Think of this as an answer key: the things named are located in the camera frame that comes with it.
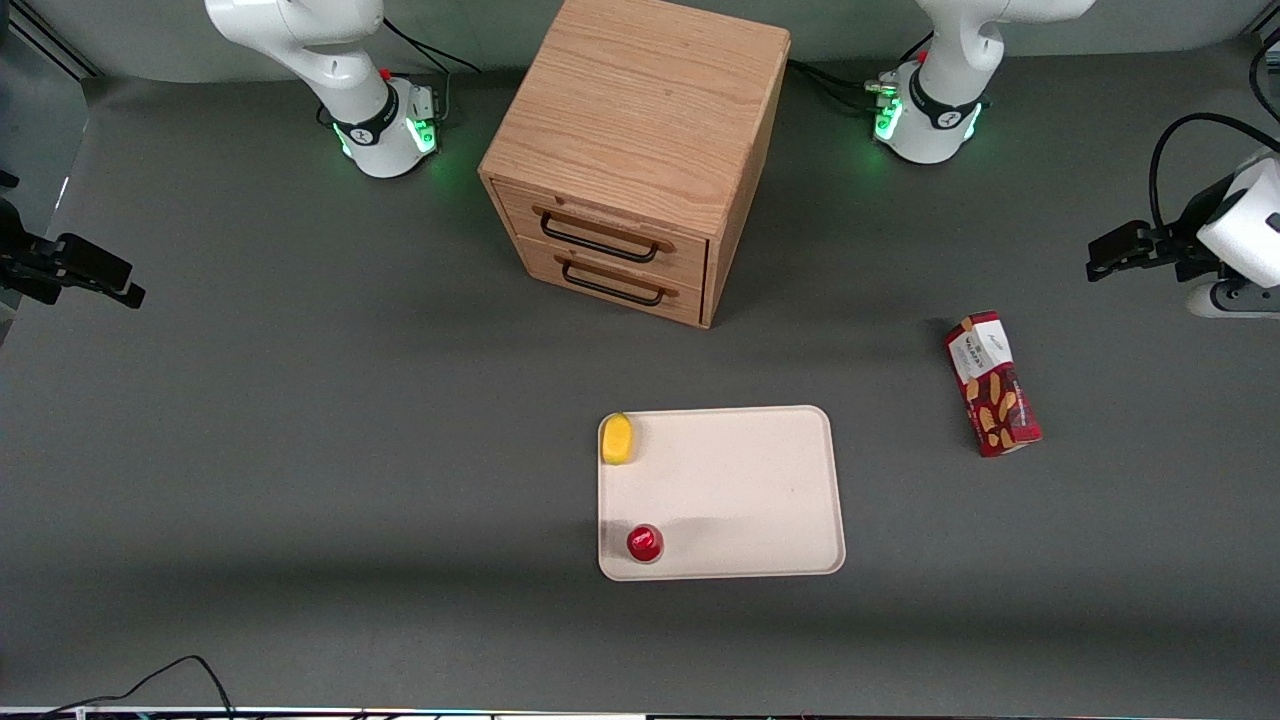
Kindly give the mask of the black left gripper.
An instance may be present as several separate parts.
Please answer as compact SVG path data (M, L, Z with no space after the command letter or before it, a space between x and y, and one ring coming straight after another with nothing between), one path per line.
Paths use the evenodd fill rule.
M1087 279L1091 283L1128 269L1170 266L1180 283L1202 275L1219 281L1240 279L1198 237L1199 231L1216 218L1235 179L1225 176L1190 199L1175 225L1156 228L1148 222L1128 222L1087 246Z

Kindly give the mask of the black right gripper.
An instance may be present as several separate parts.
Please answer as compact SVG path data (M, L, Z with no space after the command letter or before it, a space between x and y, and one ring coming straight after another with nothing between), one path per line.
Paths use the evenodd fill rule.
M29 233L17 208L1 199L3 292L54 305L64 286L104 295L129 309L142 306L146 291L131 281L131 263L73 233L55 241L55 264L51 247Z

